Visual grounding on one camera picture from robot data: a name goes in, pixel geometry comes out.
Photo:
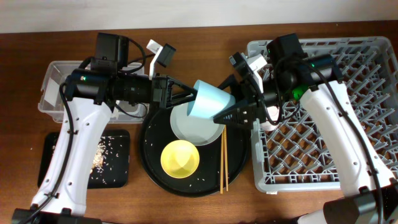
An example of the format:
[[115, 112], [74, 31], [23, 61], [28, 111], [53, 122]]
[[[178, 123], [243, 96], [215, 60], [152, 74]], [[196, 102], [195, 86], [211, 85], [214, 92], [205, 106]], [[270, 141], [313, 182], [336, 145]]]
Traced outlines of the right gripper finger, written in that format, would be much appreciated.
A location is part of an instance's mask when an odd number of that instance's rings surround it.
[[234, 128], [252, 129], [253, 122], [256, 120], [256, 108], [255, 103], [238, 102], [216, 114], [213, 122]]
[[232, 74], [228, 76], [219, 86], [220, 90], [225, 90], [226, 88], [230, 89], [230, 92], [239, 92], [241, 91], [240, 84], [238, 83], [235, 76]]

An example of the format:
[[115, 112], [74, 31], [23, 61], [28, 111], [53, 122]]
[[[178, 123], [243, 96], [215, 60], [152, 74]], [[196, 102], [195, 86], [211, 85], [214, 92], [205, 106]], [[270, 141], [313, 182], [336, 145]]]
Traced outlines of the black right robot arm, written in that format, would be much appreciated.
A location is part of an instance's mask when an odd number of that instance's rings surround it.
[[397, 221], [397, 180], [377, 155], [349, 101], [347, 87], [330, 54], [306, 53], [295, 34], [272, 40], [267, 55], [230, 57], [242, 80], [230, 86], [237, 102], [214, 116], [214, 122], [252, 129], [257, 122], [275, 126], [269, 107], [296, 100], [309, 113], [335, 163], [343, 198], [294, 223], [393, 223]]

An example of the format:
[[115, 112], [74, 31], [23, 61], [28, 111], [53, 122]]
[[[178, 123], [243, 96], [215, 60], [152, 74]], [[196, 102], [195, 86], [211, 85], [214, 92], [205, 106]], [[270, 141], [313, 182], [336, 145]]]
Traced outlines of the blue cup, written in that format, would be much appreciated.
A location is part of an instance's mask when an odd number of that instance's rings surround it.
[[202, 80], [197, 80], [193, 88], [197, 95], [194, 101], [188, 103], [187, 116], [213, 119], [215, 115], [236, 103], [233, 95]]

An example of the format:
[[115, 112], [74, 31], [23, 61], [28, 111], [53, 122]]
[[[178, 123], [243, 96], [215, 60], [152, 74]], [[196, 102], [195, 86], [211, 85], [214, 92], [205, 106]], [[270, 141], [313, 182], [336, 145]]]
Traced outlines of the pink cup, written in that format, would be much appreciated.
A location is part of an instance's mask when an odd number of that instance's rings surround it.
[[[276, 106], [270, 106], [270, 107], [267, 107], [267, 110], [268, 110], [271, 120], [277, 121], [277, 118], [279, 115], [279, 108]], [[278, 128], [278, 124], [272, 125], [268, 120], [264, 123], [261, 123], [260, 126], [264, 131], [273, 131]]]

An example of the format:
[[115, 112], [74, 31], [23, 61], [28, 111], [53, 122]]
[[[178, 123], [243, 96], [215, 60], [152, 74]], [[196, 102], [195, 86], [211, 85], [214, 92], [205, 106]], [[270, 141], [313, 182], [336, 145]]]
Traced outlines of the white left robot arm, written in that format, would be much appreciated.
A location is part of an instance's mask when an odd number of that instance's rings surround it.
[[197, 91], [151, 70], [129, 68], [132, 39], [99, 33], [93, 56], [59, 87], [64, 105], [62, 128], [47, 173], [29, 209], [17, 208], [13, 223], [94, 223], [85, 217], [86, 193], [98, 142], [121, 101], [167, 109], [196, 98]]

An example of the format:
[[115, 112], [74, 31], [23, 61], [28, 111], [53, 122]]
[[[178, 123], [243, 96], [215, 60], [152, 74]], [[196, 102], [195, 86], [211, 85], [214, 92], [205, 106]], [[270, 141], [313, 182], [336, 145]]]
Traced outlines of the food scraps with rice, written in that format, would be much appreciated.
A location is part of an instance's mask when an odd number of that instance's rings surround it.
[[121, 159], [121, 144], [116, 137], [101, 137], [90, 170], [93, 183], [109, 185], [116, 182], [116, 168]]

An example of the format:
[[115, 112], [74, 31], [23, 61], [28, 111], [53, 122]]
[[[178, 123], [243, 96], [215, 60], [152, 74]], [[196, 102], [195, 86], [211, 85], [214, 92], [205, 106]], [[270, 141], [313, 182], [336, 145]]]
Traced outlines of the light grey plate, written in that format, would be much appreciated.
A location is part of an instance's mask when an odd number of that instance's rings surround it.
[[224, 126], [212, 120], [187, 115], [188, 103], [173, 107], [170, 126], [176, 137], [195, 146], [204, 146], [215, 141], [223, 132]]

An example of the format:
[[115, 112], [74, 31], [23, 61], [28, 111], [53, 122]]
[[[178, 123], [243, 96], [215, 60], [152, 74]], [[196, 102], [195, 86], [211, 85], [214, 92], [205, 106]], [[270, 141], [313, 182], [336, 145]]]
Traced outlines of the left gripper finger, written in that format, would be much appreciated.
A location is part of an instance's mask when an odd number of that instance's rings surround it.
[[174, 106], [182, 105], [184, 103], [195, 101], [195, 99], [196, 99], [196, 94], [193, 94], [193, 93], [179, 93], [179, 94], [173, 95], [171, 97], [169, 106], [170, 107], [174, 107]]
[[193, 87], [190, 87], [174, 78], [169, 78], [169, 84], [170, 86], [177, 86], [187, 93], [197, 93], [197, 90], [194, 89]]

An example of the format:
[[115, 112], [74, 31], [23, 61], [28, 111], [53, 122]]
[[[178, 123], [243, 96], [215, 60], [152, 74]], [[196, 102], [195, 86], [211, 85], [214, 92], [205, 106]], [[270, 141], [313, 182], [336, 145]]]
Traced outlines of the yellow bowl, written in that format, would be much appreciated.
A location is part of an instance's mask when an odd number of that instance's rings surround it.
[[167, 144], [160, 156], [163, 171], [174, 179], [191, 176], [200, 163], [198, 149], [191, 142], [176, 140]]

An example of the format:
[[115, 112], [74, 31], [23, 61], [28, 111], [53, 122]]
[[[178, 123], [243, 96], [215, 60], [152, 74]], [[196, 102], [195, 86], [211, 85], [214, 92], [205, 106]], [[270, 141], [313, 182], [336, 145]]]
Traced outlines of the wooden chopstick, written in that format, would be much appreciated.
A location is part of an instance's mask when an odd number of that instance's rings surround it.
[[220, 194], [223, 194], [224, 186], [224, 129], [221, 133], [221, 152], [220, 152]]
[[229, 191], [229, 180], [228, 180], [228, 143], [227, 143], [227, 127], [224, 126], [223, 130], [223, 158], [224, 158], [224, 177], [225, 177], [225, 189]]

